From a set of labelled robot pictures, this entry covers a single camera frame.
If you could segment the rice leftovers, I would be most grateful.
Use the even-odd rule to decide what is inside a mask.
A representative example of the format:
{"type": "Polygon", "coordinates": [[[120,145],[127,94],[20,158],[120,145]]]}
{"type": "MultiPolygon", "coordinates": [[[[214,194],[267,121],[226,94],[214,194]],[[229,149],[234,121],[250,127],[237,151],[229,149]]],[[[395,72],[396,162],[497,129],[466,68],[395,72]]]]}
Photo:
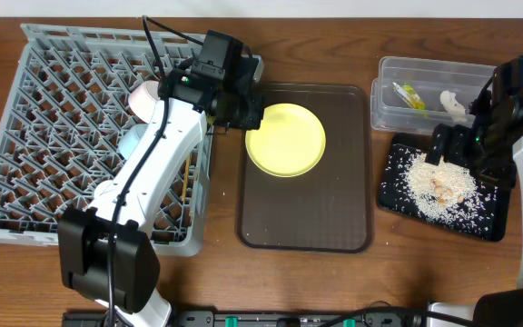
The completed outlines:
{"type": "Polygon", "coordinates": [[[427,223],[476,228],[495,217],[497,193],[466,168],[426,163],[421,150],[394,144],[380,184],[379,204],[427,223]]]}

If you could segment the white tissue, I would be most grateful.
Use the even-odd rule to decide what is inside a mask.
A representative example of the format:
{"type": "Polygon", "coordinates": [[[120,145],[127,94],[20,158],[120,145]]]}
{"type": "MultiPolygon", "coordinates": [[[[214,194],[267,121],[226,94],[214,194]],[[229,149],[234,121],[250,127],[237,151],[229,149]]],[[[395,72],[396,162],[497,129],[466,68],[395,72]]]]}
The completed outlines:
{"type": "Polygon", "coordinates": [[[451,119],[455,123],[465,123],[466,119],[466,109],[460,104],[456,99],[456,94],[448,90],[444,90],[439,95],[439,100],[444,107],[445,111],[450,115],[451,119]]]}

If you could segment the yellow plate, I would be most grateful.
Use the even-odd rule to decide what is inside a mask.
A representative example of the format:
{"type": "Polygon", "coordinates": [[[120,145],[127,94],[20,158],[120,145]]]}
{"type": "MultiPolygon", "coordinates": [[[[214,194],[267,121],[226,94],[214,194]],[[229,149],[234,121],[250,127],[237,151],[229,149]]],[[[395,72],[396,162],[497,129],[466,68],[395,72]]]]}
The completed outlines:
{"type": "Polygon", "coordinates": [[[261,126],[245,134],[249,158],[263,172],[283,178],[310,171],[322,158],[326,133],[321,120],[298,104],[265,108],[261,126]]]}

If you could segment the wooden chopstick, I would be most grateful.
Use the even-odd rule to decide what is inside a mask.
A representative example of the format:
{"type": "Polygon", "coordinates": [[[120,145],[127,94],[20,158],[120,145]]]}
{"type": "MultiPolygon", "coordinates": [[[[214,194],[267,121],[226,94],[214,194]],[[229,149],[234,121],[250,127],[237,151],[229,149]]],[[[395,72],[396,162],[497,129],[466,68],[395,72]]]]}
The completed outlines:
{"type": "Polygon", "coordinates": [[[187,197],[187,188],[188,188],[188,182],[189,182],[189,172],[191,167],[191,155],[189,154],[187,158],[185,159],[184,164],[184,173],[183,173],[183,189],[182,189],[182,196],[181,196],[181,205],[185,204],[186,197],[187,197]]]}

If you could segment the white bowl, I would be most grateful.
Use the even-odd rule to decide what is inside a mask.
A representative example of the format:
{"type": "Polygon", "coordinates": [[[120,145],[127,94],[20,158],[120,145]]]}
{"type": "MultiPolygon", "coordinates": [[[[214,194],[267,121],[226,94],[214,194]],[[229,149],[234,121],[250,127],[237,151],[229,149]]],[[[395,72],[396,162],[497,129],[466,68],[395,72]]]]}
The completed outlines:
{"type": "Polygon", "coordinates": [[[149,123],[154,107],[159,99],[157,81],[145,81],[136,87],[129,96],[129,106],[143,122],[149,123]]]}

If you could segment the green snack wrapper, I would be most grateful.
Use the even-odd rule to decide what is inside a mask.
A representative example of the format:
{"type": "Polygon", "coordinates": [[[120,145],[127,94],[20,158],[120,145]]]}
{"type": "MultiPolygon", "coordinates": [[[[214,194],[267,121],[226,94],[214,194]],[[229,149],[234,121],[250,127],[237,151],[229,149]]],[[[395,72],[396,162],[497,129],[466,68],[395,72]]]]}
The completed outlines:
{"type": "Polygon", "coordinates": [[[392,83],[393,91],[411,108],[425,110],[426,104],[410,84],[392,83]]]}

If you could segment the light blue bowl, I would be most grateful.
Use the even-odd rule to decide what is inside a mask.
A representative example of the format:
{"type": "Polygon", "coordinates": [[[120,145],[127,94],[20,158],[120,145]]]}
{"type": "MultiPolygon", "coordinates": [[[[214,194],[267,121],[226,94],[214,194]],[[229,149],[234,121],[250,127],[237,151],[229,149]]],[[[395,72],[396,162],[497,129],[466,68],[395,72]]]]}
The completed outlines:
{"type": "Polygon", "coordinates": [[[128,160],[136,146],[140,143],[147,124],[136,124],[126,132],[118,142],[118,151],[124,160],[128,160]]]}

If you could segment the white paper cup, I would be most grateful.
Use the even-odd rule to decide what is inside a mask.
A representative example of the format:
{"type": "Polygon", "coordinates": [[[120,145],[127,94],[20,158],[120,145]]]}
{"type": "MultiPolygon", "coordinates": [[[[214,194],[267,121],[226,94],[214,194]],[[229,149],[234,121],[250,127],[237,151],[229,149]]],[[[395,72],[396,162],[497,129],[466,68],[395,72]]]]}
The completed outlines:
{"type": "Polygon", "coordinates": [[[93,191],[94,199],[98,198],[112,184],[112,182],[112,180],[105,180],[99,183],[93,191]]]}

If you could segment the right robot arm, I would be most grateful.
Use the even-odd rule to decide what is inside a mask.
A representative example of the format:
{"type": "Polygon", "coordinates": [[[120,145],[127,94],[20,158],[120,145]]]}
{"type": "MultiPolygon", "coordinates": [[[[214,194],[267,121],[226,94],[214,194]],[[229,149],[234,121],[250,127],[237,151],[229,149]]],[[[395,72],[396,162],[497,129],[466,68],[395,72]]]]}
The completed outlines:
{"type": "Polygon", "coordinates": [[[500,99],[481,100],[474,124],[439,124],[426,156],[429,164],[465,165],[470,174],[499,188],[521,192],[522,252],[517,287],[482,296],[473,305],[435,302],[429,306],[430,326],[523,326],[523,88],[500,99]]]}

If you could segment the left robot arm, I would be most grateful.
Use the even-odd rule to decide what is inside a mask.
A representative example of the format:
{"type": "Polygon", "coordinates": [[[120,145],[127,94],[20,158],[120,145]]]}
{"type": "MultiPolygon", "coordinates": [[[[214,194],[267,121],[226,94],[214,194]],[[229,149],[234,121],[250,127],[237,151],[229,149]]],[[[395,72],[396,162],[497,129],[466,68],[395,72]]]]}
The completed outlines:
{"type": "Polygon", "coordinates": [[[98,186],[84,210],[66,210],[58,224],[62,282],[106,306],[103,326],[164,326],[169,303],[151,233],[164,196],[209,124],[260,127],[263,72],[258,55],[201,54],[159,81],[137,87],[131,107],[144,122],[138,144],[113,180],[98,186]]]}

